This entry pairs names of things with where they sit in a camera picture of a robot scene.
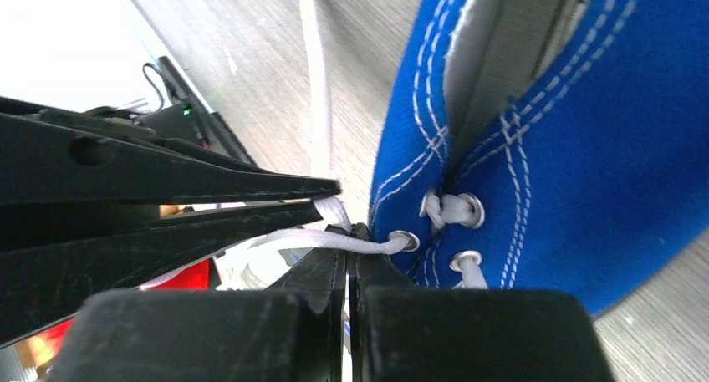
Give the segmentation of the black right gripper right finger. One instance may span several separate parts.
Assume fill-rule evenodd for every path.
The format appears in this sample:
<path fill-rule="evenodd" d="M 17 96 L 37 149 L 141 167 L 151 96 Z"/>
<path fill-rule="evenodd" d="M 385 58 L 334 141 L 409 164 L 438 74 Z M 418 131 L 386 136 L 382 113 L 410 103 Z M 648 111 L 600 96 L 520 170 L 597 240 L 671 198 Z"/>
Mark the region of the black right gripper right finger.
<path fill-rule="evenodd" d="M 381 254 L 349 255 L 357 381 L 611 381 L 580 302 L 549 290 L 418 288 Z"/>

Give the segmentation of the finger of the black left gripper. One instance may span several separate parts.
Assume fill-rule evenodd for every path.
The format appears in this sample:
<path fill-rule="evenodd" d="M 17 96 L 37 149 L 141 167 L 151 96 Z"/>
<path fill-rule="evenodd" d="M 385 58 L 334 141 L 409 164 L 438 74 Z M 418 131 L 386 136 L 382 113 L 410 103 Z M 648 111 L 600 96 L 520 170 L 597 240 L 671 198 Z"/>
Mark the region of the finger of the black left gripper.
<path fill-rule="evenodd" d="M 73 316 L 93 294 L 136 288 L 238 242 L 320 220 L 310 202 L 195 211 L 109 230 L 58 215 L 1 217 L 1 345 Z"/>
<path fill-rule="evenodd" d="M 108 135 L 41 120 L 42 105 L 1 99 L 1 203 L 140 204 L 337 196 L 335 180 L 272 173 L 179 139 Z"/>

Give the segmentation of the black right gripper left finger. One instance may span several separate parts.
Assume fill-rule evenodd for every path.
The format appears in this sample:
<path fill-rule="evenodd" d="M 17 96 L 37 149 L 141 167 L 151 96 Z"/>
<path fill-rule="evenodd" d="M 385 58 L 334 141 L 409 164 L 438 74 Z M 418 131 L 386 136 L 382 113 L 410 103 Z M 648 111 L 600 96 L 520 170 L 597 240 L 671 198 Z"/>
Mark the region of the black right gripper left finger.
<path fill-rule="evenodd" d="M 52 381 L 338 381 L 344 229 L 290 229 L 218 262 L 217 290 L 115 290 L 82 308 Z"/>

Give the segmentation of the white shoelace of sneaker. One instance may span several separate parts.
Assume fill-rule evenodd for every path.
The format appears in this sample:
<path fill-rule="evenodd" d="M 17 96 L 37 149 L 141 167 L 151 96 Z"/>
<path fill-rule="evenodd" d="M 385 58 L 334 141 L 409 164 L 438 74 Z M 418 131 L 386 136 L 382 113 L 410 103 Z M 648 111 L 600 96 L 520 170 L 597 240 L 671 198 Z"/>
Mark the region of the white shoelace of sneaker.
<path fill-rule="evenodd" d="M 315 0 L 299 0 L 299 11 L 308 60 L 313 113 L 312 127 L 315 137 L 315 142 L 312 144 L 313 152 L 310 154 L 311 170 L 316 176 L 322 176 L 328 175 L 331 171 L 333 115 L 330 86 Z M 345 234 L 339 236 L 334 232 L 287 229 L 265 237 L 248 239 L 238 246 L 244 249 L 246 257 L 253 256 L 257 247 L 265 247 L 272 252 L 290 248 L 334 247 L 364 254 L 390 254 L 402 252 L 407 243 L 416 241 L 411 234 L 392 232 L 390 235 L 394 238 L 393 242 L 355 242 L 354 238 L 349 235 L 352 230 L 352 222 L 339 198 L 318 199 L 314 205 L 325 221 L 334 226 L 337 231 L 343 231 Z M 433 228 L 436 231 L 450 224 L 478 228 L 485 221 L 485 210 L 482 203 L 471 194 L 437 196 L 434 192 L 429 192 L 422 200 L 421 210 L 424 216 L 432 220 Z"/>

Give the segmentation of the blue canvas sneaker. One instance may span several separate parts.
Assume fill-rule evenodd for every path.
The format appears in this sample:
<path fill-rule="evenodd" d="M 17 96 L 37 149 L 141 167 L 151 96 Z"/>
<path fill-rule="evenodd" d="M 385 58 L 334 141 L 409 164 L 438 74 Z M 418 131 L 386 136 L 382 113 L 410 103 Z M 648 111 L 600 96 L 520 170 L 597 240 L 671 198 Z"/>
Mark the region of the blue canvas sneaker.
<path fill-rule="evenodd" d="M 491 288 L 558 289 L 599 313 L 708 226 L 708 0 L 589 0 L 560 54 L 506 93 L 452 162 L 454 54 L 481 0 L 421 0 L 376 158 L 372 237 L 420 243 L 393 263 L 454 288 L 461 252 Z"/>

